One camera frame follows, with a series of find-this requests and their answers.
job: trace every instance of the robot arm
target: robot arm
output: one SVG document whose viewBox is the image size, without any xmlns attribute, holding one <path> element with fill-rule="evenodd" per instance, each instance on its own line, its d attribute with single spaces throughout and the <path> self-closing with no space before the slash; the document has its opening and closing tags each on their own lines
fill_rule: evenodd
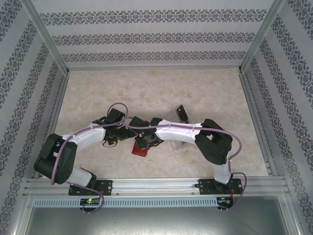
<svg viewBox="0 0 313 235">
<path fill-rule="evenodd" d="M 231 150 L 232 137 L 212 131 L 174 127 L 174 125 L 179 125 L 193 128 L 206 127 L 222 130 L 222 128 L 213 120 L 206 119 L 203 123 L 197 124 L 182 124 L 169 122 L 161 118 L 153 118 L 150 122 L 147 122 L 138 117 L 134 117 L 130 122 L 128 129 L 126 126 L 122 125 L 97 128 L 99 125 L 119 122 L 124 116 L 125 115 L 122 112 L 112 109 L 107 117 L 102 117 L 101 119 L 93 121 L 90 125 L 93 127 L 92 129 L 74 136 L 69 142 L 67 142 L 60 156 L 55 175 L 55 182 L 58 184 L 67 182 L 93 188 L 96 176 L 82 168 L 74 167 L 76 153 L 99 141 L 105 140 L 109 144 L 113 144 L 114 141 L 125 140 L 135 136 L 137 136 L 135 140 L 140 150 L 157 146 L 164 140 L 177 140 L 195 144 L 204 157 L 213 164 L 214 179 L 222 184 L 227 184 L 229 182 L 231 172 L 228 169 L 227 158 L 228 153 Z M 143 130 L 134 129 L 135 127 L 148 126 L 156 126 L 156 128 Z M 59 136 L 51 134 L 47 138 L 35 162 L 35 171 L 50 179 L 52 178 L 57 153 L 59 152 L 61 145 L 69 136 L 72 135 Z"/>
<path fill-rule="evenodd" d="M 116 109 L 111 109 L 107 117 L 95 120 L 89 125 L 89 127 L 93 127 L 92 129 L 73 136 L 73 138 L 65 144 L 61 153 L 55 175 L 55 182 L 57 184 L 67 182 L 93 188 L 92 185 L 95 184 L 96 176 L 82 168 L 74 167 L 75 156 L 79 151 L 96 142 L 105 140 L 109 144 L 113 144 L 114 141 L 122 141 L 134 137 L 135 133 L 126 129 L 125 126 L 98 127 L 104 124 L 119 122 L 124 116 L 124 113 Z M 63 136 L 57 134 L 49 135 L 35 161 L 35 171 L 51 179 L 56 156 L 65 140 L 72 135 L 73 134 Z"/>
<path fill-rule="evenodd" d="M 203 123 L 182 124 L 174 123 L 160 118 L 154 118 L 150 123 L 134 117 L 130 126 L 160 126 L 156 129 L 136 130 L 138 136 L 135 138 L 139 150 L 159 145 L 164 140 L 176 140 L 195 144 L 203 156 L 213 164 L 214 179 L 222 184 L 227 184 L 231 178 L 231 172 L 228 169 L 227 158 L 231 150 L 232 137 L 226 134 L 179 128 L 177 126 L 206 127 L 223 130 L 216 122 L 206 119 Z"/>
</svg>

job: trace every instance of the mounting plate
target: mounting plate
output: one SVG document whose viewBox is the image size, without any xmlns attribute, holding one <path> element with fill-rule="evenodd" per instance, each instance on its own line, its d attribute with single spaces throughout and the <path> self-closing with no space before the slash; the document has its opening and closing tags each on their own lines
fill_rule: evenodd
<svg viewBox="0 0 313 235">
<path fill-rule="evenodd" d="M 199 179 L 197 188 L 200 190 L 200 195 L 222 195 L 231 194 L 233 188 L 234 194 L 241 194 L 243 186 L 240 179 L 231 179 L 227 185 L 216 182 L 214 179 Z"/>
<path fill-rule="evenodd" d="M 104 196 L 110 196 L 112 192 L 112 180 L 97 180 L 95 190 L 101 192 Z M 82 189 L 73 185 L 69 186 L 69 196 L 98 196 L 99 194 Z"/>
</svg>

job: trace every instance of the black mounting base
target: black mounting base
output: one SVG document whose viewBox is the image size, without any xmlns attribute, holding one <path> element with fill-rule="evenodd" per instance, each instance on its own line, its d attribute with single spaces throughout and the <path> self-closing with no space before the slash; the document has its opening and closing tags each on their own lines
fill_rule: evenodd
<svg viewBox="0 0 313 235">
<path fill-rule="evenodd" d="M 199 188 L 200 195 L 228 195 L 217 197 L 217 203 L 221 207 L 218 209 L 229 209 L 234 205 L 234 199 L 231 194 L 241 194 L 243 186 L 240 179 L 230 178 L 227 185 L 219 183 L 214 179 L 200 179 L 195 187 Z"/>
<path fill-rule="evenodd" d="M 112 180 L 97 180 L 94 189 L 101 192 L 104 196 L 110 196 L 112 192 L 112 183 Z M 95 192 L 73 185 L 69 186 L 68 194 L 69 196 L 99 196 L 99 194 Z"/>
<path fill-rule="evenodd" d="M 219 183 L 214 179 L 199 179 L 199 184 L 195 187 L 199 188 L 200 195 L 231 195 L 232 189 L 234 194 L 241 194 L 243 186 L 240 179 L 230 179 L 227 185 Z"/>
</svg>

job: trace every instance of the transparent plastic piece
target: transparent plastic piece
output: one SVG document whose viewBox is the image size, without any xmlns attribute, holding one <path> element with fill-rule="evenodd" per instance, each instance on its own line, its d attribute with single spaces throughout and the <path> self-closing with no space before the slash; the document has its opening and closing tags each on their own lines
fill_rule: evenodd
<svg viewBox="0 0 313 235">
<path fill-rule="evenodd" d="M 179 106 L 177 106 L 176 108 L 172 109 L 167 115 L 166 115 L 166 120 L 168 121 L 172 121 L 172 122 L 181 122 L 178 114 L 176 112 L 176 110 L 179 108 Z M 191 143 L 187 143 L 187 142 L 182 142 L 182 141 L 174 141 L 174 140 L 169 140 L 171 148 L 173 151 L 177 151 L 180 149 L 185 149 L 188 148 L 190 146 L 192 146 Z"/>
</svg>

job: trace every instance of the wire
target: wire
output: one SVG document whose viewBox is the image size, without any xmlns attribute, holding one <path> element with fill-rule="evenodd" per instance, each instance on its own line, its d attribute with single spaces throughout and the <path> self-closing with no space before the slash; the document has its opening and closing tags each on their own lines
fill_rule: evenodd
<svg viewBox="0 0 313 235">
<path fill-rule="evenodd" d="M 245 192 L 245 190 L 246 190 L 247 182 L 248 182 L 248 179 L 247 179 L 247 177 L 246 177 L 246 174 L 244 174 L 243 172 L 232 172 L 232 173 L 233 173 L 234 175 L 238 175 L 238 174 L 243 175 L 244 178 L 245 178 L 245 184 L 244 184 L 244 187 L 243 187 L 243 191 L 241 192 L 241 194 L 240 194 L 238 200 L 236 201 L 236 203 L 234 203 L 234 205 L 230 208 L 230 210 L 234 209 L 234 207 L 237 206 L 238 203 L 239 203 L 239 201 L 242 199 L 243 194 L 244 194 L 244 192 Z"/>
<path fill-rule="evenodd" d="M 226 210 L 227 212 L 229 211 L 229 208 L 227 208 L 227 207 L 225 207 L 225 206 L 219 205 L 218 207 L 223 208 L 223 209 Z"/>
<path fill-rule="evenodd" d="M 231 156 L 228 158 L 228 168 L 229 168 L 229 171 L 232 172 L 231 169 L 230 169 L 230 160 L 233 159 L 234 157 L 236 157 L 236 156 L 241 152 L 241 150 L 242 150 L 242 142 L 241 142 L 241 140 L 240 140 L 236 135 L 232 134 L 231 132 L 224 131 L 224 130 L 220 130 L 220 129 L 214 129 L 214 128 L 194 127 L 194 126 L 177 125 L 177 124 L 171 124 L 171 125 L 165 124 L 165 125 L 144 126 L 144 127 L 130 126 L 130 125 L 127 125 L 127 124 L 125 123 L 125 120 L 128 119 L 128 107 L 127 107 L 125 104 L 120 103 L 120 102 L 114 103 L 113 105 L 111 105 L 111 106 L 109 107 L 107 114 L 109 114 L 111 108 L 112 108 L 113 106 L 117 105 L 117 104 L 123 105 L 123 106 L 125 107 L 125 109 L 126 109 L 125 117 L 124 117 L 123 119 L 121 119 L 121 121 L 116 122 L 116 123 L 111 123 L 111 124 L 99 125 L 99 126 L 96 126 L 96 127 L 88 127 L 88 128 L 85 128 L 85 129 L 83 129 L 83 130 L 80 130 L 80 131 L 74 133 L 73 135 L 71 135 L 70 137 L 68 137 L 68 138 L 63 142 L 63 144 L 61 145 L 61 148 L 60 148 L 60 150 L 59 150 L 58 156 L 57 156 L 57 158 L 56 158 L 55 164 L 54 164 L 54 168 L 53 168 L 53 172 L 52 172 L 52 177 L 51 177 L 51 184 L 52 184 L 52 185 L 55 184 L 55 175 L 56 175 L 57 166 L 58 166 L 58 163 L 59 163 L 59 160 L 60 160 L 60 156 L 61 156 L 61 153 L 62 153 L 62 151 L 63 151 L 63 149 L 64 149 L 64 147 L 65 147 L 65 145 L 66 145 L 66 143 L 67 143 L 68 141 L 70 141 L 74 136 L 76 136 L 76 135 L 78 135 L 78 134 L 80 134 L 80 133 L 82 133 L 82 132 L 88 131 L 88 130 L 90 130 L 90 129 L 98 129 L 98 128 L 102 128 L 102 127 L 115 126 L 115 125 L 118 125 L 118 124 L 120 124 L 120 123 L 122 123 L 122 124 L 123 124 L 124 126 L 126 126 L 127 128 L 130 128 L 130 129 L 137 129 L 137 130 L 164 128 L 164 127 L 170 127 L 170 126 L 171 126 L 171 127 L 177 127 L 177 128 L 183 128 L 183 129 L 189 129 L 189 130 L 192 129 L 192 130 L 214 131 L 214 132 L 219 132 L 219 133 L 223 133 L 223 134 L 229 135 L 229 136 L 235 138 L 235 139 L 238 141 L 238 143 L 239 143 L 239 148 L 238 148 L 237 152 L 235 152 L 233 155 L 231 155 Z M 242 174 L 242 175 L 244 176 L 244 178 L 245 178 L 245 185 L 244 185 L 244 187 L 243 187 L 243 191 L 242 191 L 241 195 L 239 196 L 239 199 L 238 199 L 237 203 L 235 204 L 235 205 L 237 205 L 238 202 L 241 200 L 242 195 L 243 195 L 243 193 L 244 193 L 244 191 L 245 191 L 245 189 L 246 189 L 247 178 L 246 178 L 246 175 L 245 175 L 243 172 L 232 172 L 232 173 L 233 173 L 233 174 Z M 104 197 L 103 197 L 103 195 L 102 195 L 100 192 L 98 192 L 98 191 L 96 191 L 96 190 L 94 190 L 94 189 L 91 189 L 91 188 L 84 187 L 84 186 L 79 186 L 79 185 L 76 185 L 76 186 L 78 186 L 78 187 L 80 187 L 80 188 L 87 189 L 87 190 L 95 191 L 96 193 L 99 193 L 100 196 L 102 196 L 103 201 L 102 201 L 101 206 L 99 206 L 97 209 L 93 210 L 92 212 L 97 211 L 98 209 L 100 209 L 100 208 L 103 206 Z"/>
<path fill-rule="evenodd" d="M 160 145 L 160 143 L 162 143 L 162 142 L 156 143 L 155 145 L 152 145 L 152 147 L 157 147 Z"/>
<path fill-rule="evenodd" d="M 106 142 L 107 142 L 107 141 L 104 141 L 104 142 L 103 142 L 103 144 L 102 144 L 103 147 L 105 147 L 105 148 L 113 148 L 113 147 L 115 147 L 115 146 L 117 145 L 117 142 L 118 142 L 118 141 L 115 141 L 115 145 L 114 145 L 114 146 L 105 146 L 104 144 L 105 144 Z"/>
<path fill-rule="evenodd" d="M 231 196 L 229 197 L 231 201 L 234 201 L 234 189 L 231 188 Z"/>
<path fill-rule="evenodd" d="M 51 184 L 54 185 L 55 184 L 55 174 L 57 173 L 57 168 L 58 168 L 58 163 L 59 163 L 59 160 L 60 160 L 60 156 L 61 156 L 61 153 L 66 145 L 67 142 L 69 142 L 74 136 L 82 133 L 82 132 L 85 132 L 85 131 L 88 131 L 90 129 L 98 129 L 98 128 L 102 128 L 102 127 L 108 127 L 108 126 L 115 126 L 117 124 L 120 124 L 120 123 L 123 123 L 124 120 L 127 118 L 128 116 L 128 108 L 125 104 L 123 103 L 114 103 L 113 105 L 110 106 L 109 110 L 111 110 L 111 108 L 114 106 L 114 105 L 117 105 L 117 104 L 120 104 L 120 105 L 123 105 L 125 108 L 126 108 L 126 114 L 125 114 L 125 117 L 121 120 L 121 121 L 118 121 L 116 123 L 111 123 L 111 124 L 105 124 L 105 125 L 99 125 L 99 126 L 96 126 L 96 127 L 87 127 L 83 130 L 80 130 L 76 133 L 74 133 L 73 135 L 71 135 L 70 137 L 68 137 L 64 142 L 63 144 L 61 145 L 61 148 L 59 150 L 59 153 L 58 153 L 58 156 L 55 160 L 55 164 L 54 164 L 54 167 L 53 167 L 53 171 L 52 171 L 52 176 L 51 176 Z"/>
<path fill-rule="evenodd" d="M 83 189 L 95 192 L 95 193 L 99 194 L 99 198 L 100 197 L 102 198 L 100 206 L 97 207 L 96 209 L 94 209 L 93 211 L 90 211 L 90 212 L 89 211 L 85 211 L 84 208 L 85 208 L 86 204 L 84 204 L 83 207 L 82 207 L 83 213 L 87 213 L 87 214 L 95 213 L 97 210 L 99 210 L 101 207 L 103 207 L 103 205 L 104 205 L 104 196 L 103 196 L 103 194 L 101 192 L 99 192 L 97 190 L 94 190 L 92 188 L 88 188 L 88 187 L 77 185 L 77 184 L 71 184 L 71 185 L 74 185 L 76 187 L 83 188 Z"/>
<path fill-rule="evenodd" d="M 100 189 L 101 192 L 104 192 L 104 189 L 101 186 L 98 186 L 97 188 Z"/>
</svg>

